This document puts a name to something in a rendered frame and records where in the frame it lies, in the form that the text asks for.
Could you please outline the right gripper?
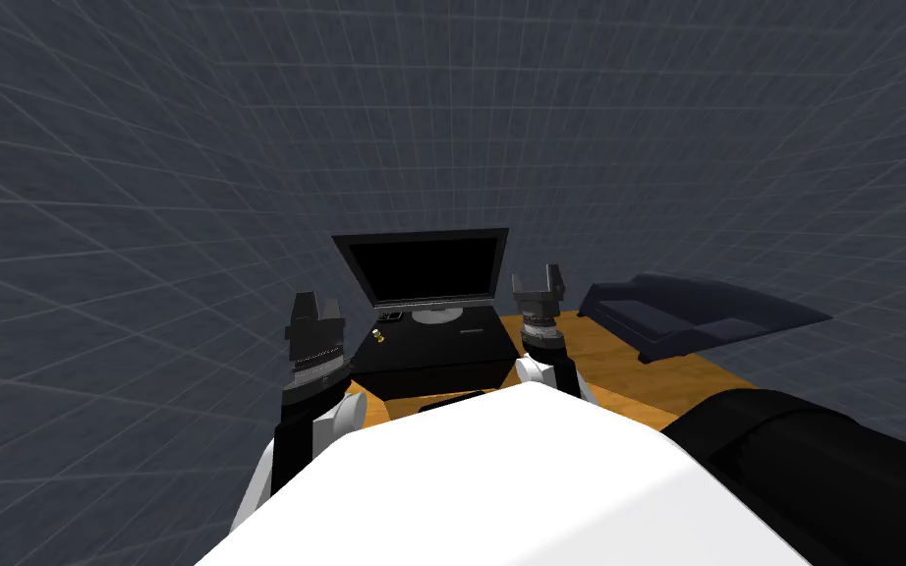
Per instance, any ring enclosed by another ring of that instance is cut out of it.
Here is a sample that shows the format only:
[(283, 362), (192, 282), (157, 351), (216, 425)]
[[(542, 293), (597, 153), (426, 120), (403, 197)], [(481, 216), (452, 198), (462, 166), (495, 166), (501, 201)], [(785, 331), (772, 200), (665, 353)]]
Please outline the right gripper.
[(559, 266), (549, 263), (545, 267), (547, 290), (527, 291), (522, 277), (511, 275), (512, 297), (515, 306), (522, 316), (560, 316), (560, 302), (564, 298), (566, 286)]

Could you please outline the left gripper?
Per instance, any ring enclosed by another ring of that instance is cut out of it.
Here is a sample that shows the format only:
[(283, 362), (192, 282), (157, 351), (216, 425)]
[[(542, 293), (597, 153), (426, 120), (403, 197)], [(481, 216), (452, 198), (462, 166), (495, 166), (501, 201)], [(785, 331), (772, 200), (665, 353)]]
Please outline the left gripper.
[(290, 325), (284, 330), (289, 360), (295, 365), (333, 359), (343, 354), (345, 319), (336, 298), (324, 302), (318, 314), (315, 292), (297, 292)]

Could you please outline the black television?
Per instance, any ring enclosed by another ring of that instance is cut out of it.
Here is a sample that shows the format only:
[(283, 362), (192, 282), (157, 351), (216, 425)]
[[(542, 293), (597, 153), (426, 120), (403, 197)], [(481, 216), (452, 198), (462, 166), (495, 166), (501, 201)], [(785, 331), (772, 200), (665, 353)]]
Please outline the black television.
[(345, 263), (377, 312), (424, 324), (492, 306), (509, 230), (456, 229), (335, 235)]

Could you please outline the black television stand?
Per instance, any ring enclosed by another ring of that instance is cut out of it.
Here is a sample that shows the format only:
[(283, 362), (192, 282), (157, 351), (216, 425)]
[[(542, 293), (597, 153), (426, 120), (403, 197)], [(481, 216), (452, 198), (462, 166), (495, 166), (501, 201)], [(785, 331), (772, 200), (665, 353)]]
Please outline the black television stand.
[(389, 401), (495, 389), (520, 354), (491, 306), (469, 307), (448, 322), (424, 324), (409, 313), (377, 323), (351, 360), (351, 377)]

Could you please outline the dark blue sofa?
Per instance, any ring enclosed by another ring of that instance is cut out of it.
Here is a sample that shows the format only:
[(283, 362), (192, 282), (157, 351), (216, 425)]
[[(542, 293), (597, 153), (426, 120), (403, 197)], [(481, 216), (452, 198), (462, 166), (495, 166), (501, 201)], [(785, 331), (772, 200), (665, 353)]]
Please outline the dark blue sofa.
[(644, 365), (832, 319), (745, 287), (661, 273), (596, 283), (577, 315), (636, 350)]

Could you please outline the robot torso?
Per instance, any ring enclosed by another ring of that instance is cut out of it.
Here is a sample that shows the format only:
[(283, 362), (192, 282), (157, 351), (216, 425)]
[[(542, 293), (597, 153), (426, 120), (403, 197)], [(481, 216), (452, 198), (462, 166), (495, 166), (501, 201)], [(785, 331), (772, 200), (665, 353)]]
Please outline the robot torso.
[(809, 566), (660, 432), (522, 383), (330, 444), (197, 566)]

